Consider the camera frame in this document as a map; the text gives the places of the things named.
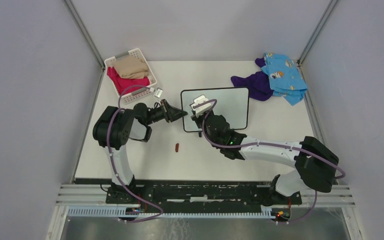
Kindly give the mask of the black framed whiteboard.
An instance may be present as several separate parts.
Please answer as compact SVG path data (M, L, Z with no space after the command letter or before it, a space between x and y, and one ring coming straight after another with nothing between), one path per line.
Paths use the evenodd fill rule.
M192 108L190 105L194 99L204 95L207 99L216 99L213 109L216 115L222 115L234 130L244 130L248 127L249 90L246 87L219 87L185 89L180 93L182 110L188 113L183 118L183 130L187 133L201 131L192 120Z

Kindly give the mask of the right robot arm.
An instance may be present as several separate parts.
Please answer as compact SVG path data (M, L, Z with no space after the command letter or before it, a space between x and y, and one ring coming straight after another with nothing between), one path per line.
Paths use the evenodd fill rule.
M231 129L222 115L191 118L212 147L231 160L261 160L281 164L292 171L277 174L263 192L265 206L286 204L302 190L330 193L339 170L338 157L318 139L306 136L302 141L275 142L239 133Z

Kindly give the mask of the red marker cap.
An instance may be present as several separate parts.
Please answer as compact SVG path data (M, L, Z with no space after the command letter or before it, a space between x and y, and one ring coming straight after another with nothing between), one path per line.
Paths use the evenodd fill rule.
M179 143L177 143L177 144L175 145L175 152L176 152L176 153L178 153L178 152L179 152L179 148L180 148L180 144L179 144Z

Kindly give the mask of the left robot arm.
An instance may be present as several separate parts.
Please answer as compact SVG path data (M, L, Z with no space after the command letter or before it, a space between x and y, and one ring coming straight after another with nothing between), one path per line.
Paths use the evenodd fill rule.
M166 99L154 107L137 103L132 109L108 106L95 123L92 136L106 150L111 168L111 184L107 189L107 204L131 204L139 196L136 179L131 170L127 142L148 142L151 124L159 121L172 123L187 116L187 112L171 106Z

